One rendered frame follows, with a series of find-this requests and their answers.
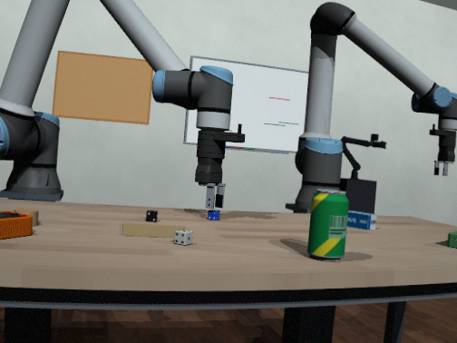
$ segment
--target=white wall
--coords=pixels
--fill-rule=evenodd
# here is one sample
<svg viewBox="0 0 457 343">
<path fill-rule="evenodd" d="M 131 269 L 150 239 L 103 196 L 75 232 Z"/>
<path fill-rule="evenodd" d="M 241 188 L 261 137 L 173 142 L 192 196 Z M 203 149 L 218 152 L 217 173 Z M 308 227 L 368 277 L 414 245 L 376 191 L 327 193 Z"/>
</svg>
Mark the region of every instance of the white wall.
<svg viewBox="0 0 457 343">
<path fill-rule="evenodd" d="M 338 2 L 440 85 L 457 91 L 457 11 L 416 0 L 135 0 L 180 59 L 191 55 L 308 70 L 309 20 Z M 3 77 L 30 0 L 0 0 Z M 98 0 L 72 0 L 34 101 L 50 113 L 57 51 L 141 58 Z M 376 213 L 457 226 L 457 165 L 433 176 L 437 116 L 414 113 L 412 92 L 348 39 L 338 38 L 331 134 L 387 149 L 350 147 L 361 179 L 377 180 Z M 150 125 L 61 119 L 58 173 L 63 201 L 203 209 L 194 182 L 196 147 L 184 145 L 185 111 L 152 102 Z M 0 162 L 0 184 L 12 169 Z M 301 176 L 294 155 L 227 151 L 227 210 L 287 211 Z M 344 160 L 343 176 L 350 175 Z"/>
</svg>

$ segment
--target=white die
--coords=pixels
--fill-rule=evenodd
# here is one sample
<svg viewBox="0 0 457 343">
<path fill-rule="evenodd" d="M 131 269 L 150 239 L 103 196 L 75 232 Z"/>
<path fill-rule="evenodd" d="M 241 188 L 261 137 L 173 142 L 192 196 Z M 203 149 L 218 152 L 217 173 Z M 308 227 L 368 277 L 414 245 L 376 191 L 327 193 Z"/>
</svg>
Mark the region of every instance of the white die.
<svg viewBox="0 0 457 343">
<path fill-rule="evenodd" d="M 176 230 L 174 243 L 179 245 L 190 245 L 192 243 L 192 231 Z"/>
</svg>

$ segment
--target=orange object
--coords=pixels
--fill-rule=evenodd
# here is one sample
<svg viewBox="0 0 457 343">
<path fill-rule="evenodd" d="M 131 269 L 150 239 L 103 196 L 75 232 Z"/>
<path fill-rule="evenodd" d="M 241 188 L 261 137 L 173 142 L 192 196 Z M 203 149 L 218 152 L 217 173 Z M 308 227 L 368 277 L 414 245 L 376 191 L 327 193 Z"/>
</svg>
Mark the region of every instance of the orange object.
<svg viewBox="0 0 457 343">
<path fill-rule="evenodd" d="M 0 240 L 32 235 L 32 216 L 0 212 Z"/>
</svg>

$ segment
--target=green soda can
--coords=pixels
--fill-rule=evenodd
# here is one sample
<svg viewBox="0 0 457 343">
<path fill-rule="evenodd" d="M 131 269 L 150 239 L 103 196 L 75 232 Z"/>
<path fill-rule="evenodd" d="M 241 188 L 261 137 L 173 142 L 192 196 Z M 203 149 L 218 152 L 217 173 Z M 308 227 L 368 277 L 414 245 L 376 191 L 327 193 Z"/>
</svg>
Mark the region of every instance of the green soda can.
<svg viewBox="0 0 457 343">
<path fill-rule="evenodd" d="M 324 261 L 339 261 L 345 255 L 349 200 L 345 191 L 316 190 L 311 202 L 308 254 Z"/>
</svg>

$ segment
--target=whiteboard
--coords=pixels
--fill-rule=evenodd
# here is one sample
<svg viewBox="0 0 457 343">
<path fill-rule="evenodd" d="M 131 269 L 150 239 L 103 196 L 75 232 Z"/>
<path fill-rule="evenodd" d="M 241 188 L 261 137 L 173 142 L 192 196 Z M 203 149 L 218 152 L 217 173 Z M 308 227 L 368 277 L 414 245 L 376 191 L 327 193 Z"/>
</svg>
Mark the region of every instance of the whiteboard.
<svg viewBox="0 0 457 343">
<path fill-rule="evenodd" d="M 190 70 L 214 65 L 233 73 L 230 129 L 246 134 L 244 143 L 226 142 L 226 148 L 255 152 L 297 152 L 305 128 L 308 73 L 265 65 L 191 56 Z M 197 110 L 187 110 L 185 144 L 197 144 Z"/>
</svg>

